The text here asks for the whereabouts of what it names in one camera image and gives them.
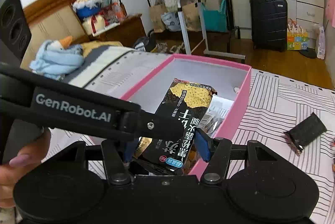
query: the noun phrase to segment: blue bucket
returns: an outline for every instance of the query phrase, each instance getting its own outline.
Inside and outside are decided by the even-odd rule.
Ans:
[[[96,6],[93,7],[92,9],[90,9],[88,7],[84,7],[82,9],[78,9],[77,10],[77,16],[79,17],[79,19],[84,19],[86,17],[93,16],[93,15],[97,14],[100,11],[101,11],[100,5],[96,4]]]
[[[201,7],[206,31],[227,32],[226,0],[222,0],[219,11],[207,10],[204,4]]]

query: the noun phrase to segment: colorful gift bag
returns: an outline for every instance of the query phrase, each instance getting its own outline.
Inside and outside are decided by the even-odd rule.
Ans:
[[[291,19],[287,25],[287,50],[305,50],[308,41],[308,32]]]

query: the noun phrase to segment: black mount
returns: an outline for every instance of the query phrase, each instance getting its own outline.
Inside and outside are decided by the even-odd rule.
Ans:
[[[0,62],[1,160],[14,119],[128,143],[141,136],[177,141],[184,132],[179,121],[147,113],[138,104]]]
[[[316,183],[257,141],[246,146],[216,140],[200,182],[196,176],[134,175],[113,141],[100,146],[76,142],[25,175],[14,188],[23,223],[312,223],[319,198]],[[226,179],[230,160],[245,169]],[[107,180],[89,171],[103,160]]]

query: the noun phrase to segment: white plastic bag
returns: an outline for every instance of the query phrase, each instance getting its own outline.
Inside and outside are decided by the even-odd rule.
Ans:
[[[169,31],[181,31],[180,21],[177,12],[167,12],[160,16]]]
[[[325,31],[324,28],[319,26],[318,38],[316,39],[317,57],[321,60],[325,59],[326,45],[325,45]]]

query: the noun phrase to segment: plush toy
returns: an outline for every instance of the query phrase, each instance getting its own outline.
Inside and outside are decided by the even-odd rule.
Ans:
[[[46,49],[47,50],[65,50],[68,49],[68,47],[71,45],[73,41],[72,36],[67,36],[64,39],[61,40],[55,40],[51,44],[49,44]]]

